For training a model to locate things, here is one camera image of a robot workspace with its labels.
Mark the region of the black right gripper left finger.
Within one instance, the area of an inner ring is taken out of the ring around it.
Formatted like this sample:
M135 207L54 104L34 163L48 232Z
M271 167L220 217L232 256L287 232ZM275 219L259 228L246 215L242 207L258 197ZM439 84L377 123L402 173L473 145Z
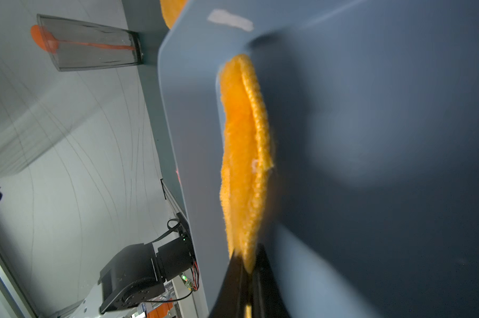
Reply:
M245 269L243 258L230 259L216 303L209 318L243 318L250 298L251 275Z

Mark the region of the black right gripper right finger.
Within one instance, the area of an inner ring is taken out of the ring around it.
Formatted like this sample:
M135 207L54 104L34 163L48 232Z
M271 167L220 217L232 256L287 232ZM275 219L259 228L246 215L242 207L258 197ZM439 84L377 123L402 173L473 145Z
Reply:
M290 318L271 269L265 247L257 247L251 281L253 318Z

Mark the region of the yellow insole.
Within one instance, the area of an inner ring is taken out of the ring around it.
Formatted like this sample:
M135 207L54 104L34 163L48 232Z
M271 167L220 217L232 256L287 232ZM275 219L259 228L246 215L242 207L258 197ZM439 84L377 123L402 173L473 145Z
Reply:
M172 29L186 4L187 0L160 0L162 17L169 29Z
M220 202L228 251L251 274L273 158L266 106L247 55L239 54L223 67L220 99L226 115Z

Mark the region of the blue plastic storage tray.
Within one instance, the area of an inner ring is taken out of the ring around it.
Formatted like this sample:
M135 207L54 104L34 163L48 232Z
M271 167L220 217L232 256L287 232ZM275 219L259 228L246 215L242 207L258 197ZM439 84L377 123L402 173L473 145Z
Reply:
M218 73L241 53L290 314L479 317L479 1L188 2L158 66L209 307L228 267Z

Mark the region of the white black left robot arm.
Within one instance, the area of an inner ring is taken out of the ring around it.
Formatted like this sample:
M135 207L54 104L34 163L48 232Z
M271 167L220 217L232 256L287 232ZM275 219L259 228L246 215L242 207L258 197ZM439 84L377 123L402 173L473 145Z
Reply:
M129 245L100 271L99 279L81 302L56 317L147 317L163 306L182 301L171 284L182 280L190 294L200 288L200 272L190 227L182 213L167 222L164 239L177 238L155 247L153 242Z

